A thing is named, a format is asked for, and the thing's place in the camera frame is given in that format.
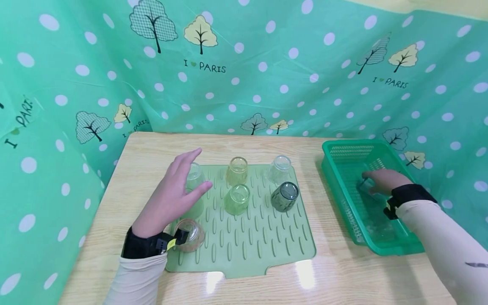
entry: beige arm sleeve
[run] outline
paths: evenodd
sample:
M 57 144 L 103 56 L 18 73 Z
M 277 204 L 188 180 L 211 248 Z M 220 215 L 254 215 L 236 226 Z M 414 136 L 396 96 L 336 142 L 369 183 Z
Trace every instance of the beige arm sleeve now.
M 404 203 L 397 215 L 458 304 L 488 304 L 488 252 L 474 238 L 431 201 Z
M 166 266 L 166 253 L 140 260 L 120 258 L 105 305 L 153 305 L 158 281 Z

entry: green plastic basket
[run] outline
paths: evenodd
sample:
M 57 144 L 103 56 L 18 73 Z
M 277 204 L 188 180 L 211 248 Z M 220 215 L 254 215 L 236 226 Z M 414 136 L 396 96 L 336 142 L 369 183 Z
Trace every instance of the green plastic basket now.
M 322 149 L 322 170 L 354 243 L 367 245 L 381 256 L 424 252 L 401 220 L 391 221 L 383 213 L 386 204 L 356 187 L 364 171 L 380 168 L 394 169 L 415 182 L 390 145 L 379 140 L 341 140 L 324 142 Z

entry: green curtain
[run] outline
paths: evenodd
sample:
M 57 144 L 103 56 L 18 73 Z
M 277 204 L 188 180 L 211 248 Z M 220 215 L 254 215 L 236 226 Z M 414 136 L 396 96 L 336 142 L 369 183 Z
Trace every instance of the green curtain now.
M 342 0 L 0 16 L 0 304 L 57 302 L 135 131 L 381 139 L 488 247 L 485 21 Z

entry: green silicone mat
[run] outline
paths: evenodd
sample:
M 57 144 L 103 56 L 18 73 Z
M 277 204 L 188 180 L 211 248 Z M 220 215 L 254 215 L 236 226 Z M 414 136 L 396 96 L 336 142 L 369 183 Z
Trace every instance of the green silicone mat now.
M 315 256 L 315 243 L 301 194 L 288 212 L 275 210 L 270 198 L 278 185 L 264 176 L 267 167 L 249 165 L 246 183 L 251 191 L 249 206 L 246 212 L 234 216 L 224 210 L 224 196 L 230 189 L 224 178 L 227 165 L 202 165 L 205 177 L 214 184 L 203 196 L 203 213 L 196 219 L 205 231 L 205 241 L 191 253 L 176 247 L 171 249 L 166 270 L 220 271 L 232 279 L 265 275 L 270 266 Z M 289 181 L 298 185 L 293 167 Z

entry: tree print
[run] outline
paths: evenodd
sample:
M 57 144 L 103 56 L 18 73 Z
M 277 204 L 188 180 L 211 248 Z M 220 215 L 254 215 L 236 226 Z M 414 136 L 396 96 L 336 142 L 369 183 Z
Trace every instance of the tree print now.
M 404 150 L 407 146 L 408 127 L 389 129 L 383 133 L 383 138 L 396 150 Z
M 101 118 L 95 113 L 87 113 L 80 111 L 76 114 L 76 137 L 81 144 L 85 144 L 93 137 L 97 137 L 98 141 L 102 141 L 100 133 L 105 131 L 110 126 L 110 121 L 107 118 Z
M 288 129 L 288 123 L 285 120 L 281 120 L 276 124 L 270 126 L 269 129 L 276 130 L 276 134 L 280 132 L 280 130 Z
M 158 0 L 141 0 L 129 15 L 130 28 L 137 35 L 155 39 L 158 53 L 161 53 L 159 41 L 172 41 L 178 38 L 175 24 L 164 12 L 164 6 Z
M 402 67 L 413 67 L 417 62 L 417 44 L 411 44 L 405 49 L 393 54 L 388 60 L 389 63 L 396 66 L 394 73 L 398 70 L 400 66 Z
M 421 152 L 407 151 L 405 152 L 405 159 L 408 161 L 407 166 L 411 164 L 418 169 L 422 169 L 424 168 L 426 155 Z
M 252 131 L 251 136 L 254 135 L 255 131 L 263 130 L 268 127 L 268 123 L 263 118 L 261 113 L 256 113 L 252 118 L 246 120 L 242 123 L 241 129 L 245 131 Z
M 356 63 L 358 66 L 362 66 L 358 74 L 361 74 L 365 65 L 377 64 L 385 60 L 385 55 L 387 52 L 386 45 L 388 45 L 388 42 L 390 42 L 390 34 L 391 33 L 388 33 L 385 37 L 376 42 L 374 46 Z
M 212 32 L 210 24 L 202 15 L 198 15 L 195 21 L 190 23 L 184 30 L 184 37 L 191 43 L 200 46 L 200 54 L 203 54 L 203 46 L 216 46 L 217 36 Z
M 122 123 L 123 121 L 127 120 L 130 124 L 129 116 L 132 112 L 132 109 L 129 106 L 124 104 L 119 104 L 119 110 L 115 114 L 114 122 L 115 123 Z

